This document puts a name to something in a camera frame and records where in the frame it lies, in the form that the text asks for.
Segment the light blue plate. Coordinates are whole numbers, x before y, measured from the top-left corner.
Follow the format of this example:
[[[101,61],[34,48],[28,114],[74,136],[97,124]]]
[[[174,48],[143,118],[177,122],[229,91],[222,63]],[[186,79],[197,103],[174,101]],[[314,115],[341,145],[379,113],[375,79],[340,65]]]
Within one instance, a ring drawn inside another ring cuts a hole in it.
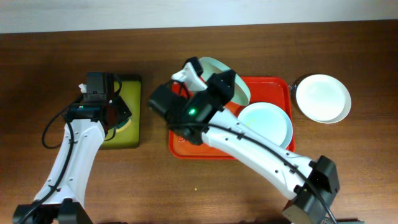
[[[291,119],[284,110],[272,103],[250,104],[239,113],[238,120],[284,149],[293,139]]]

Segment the yellow green scrub sponge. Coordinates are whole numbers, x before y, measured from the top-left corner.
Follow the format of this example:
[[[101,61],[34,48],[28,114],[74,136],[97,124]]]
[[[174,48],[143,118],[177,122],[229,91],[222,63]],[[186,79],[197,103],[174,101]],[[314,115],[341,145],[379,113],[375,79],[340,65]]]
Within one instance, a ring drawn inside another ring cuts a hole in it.
[[[116,130],[117,133],[121,132],[121,131],[124,131],[130,124],[131,124],[131,119],[128,118],[128,119],[124,120],[123,122],[119,123],[115,127],[115,130]]]

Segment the pale green plate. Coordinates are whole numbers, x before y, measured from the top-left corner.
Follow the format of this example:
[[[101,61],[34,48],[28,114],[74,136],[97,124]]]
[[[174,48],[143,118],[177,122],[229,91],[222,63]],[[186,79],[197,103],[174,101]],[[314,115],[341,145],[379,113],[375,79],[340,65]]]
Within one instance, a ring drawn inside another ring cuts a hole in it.
[[[212,76],[212,74],[214,73],[219,74],[221,72],[231,69],[224,63],[211,57],[202,57],[199,58],[198,61],[203,69],[201,78],[205,82]],[[248,86],[243,81],[243,79],[238,74],[236,74],[235,85],[234,85],[234,96],[231,99],[231,102],[237,105],[247,106],[250,102],[250,99],[251,99],[251,92]]]

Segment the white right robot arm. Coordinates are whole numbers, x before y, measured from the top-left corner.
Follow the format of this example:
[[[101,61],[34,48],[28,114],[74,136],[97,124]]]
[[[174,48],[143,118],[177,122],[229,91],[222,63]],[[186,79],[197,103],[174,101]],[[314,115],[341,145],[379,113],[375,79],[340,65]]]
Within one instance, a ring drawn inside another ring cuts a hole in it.
[[[340,186],[333,161],[300,156],[262,137],[235,117],[226,104],[234,96],[234,70],[201,79],[197,57],[188,58],[172,76],[187,96],[166,88],[163,117],[168,128],[194,145],[206,144],[242,162],[267,179],[288,200],[284,216],[292,223],[321,223],[336,218],[331,205]]]

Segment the white plate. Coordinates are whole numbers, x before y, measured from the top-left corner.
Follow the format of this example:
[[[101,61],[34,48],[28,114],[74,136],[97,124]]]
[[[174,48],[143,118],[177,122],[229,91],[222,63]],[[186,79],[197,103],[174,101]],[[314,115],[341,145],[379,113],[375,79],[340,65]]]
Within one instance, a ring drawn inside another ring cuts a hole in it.
[[[304,78],[295,91],[299,110],[310,120],[333,124],[345,119],[351,111],[351,95],[338,79],[324,74]]]

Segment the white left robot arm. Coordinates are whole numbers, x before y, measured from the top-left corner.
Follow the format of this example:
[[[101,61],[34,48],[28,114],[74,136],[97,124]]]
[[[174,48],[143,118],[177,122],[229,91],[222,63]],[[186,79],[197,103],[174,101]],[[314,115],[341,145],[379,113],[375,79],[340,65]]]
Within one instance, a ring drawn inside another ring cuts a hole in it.
[[[34,201],[17,206],[13,223],[92,222],[84,200],[94,159],[108,130],[127,123],[131,112],[120,96],[89,101],[80,95],[59,115],[65,129],[52,170]]]

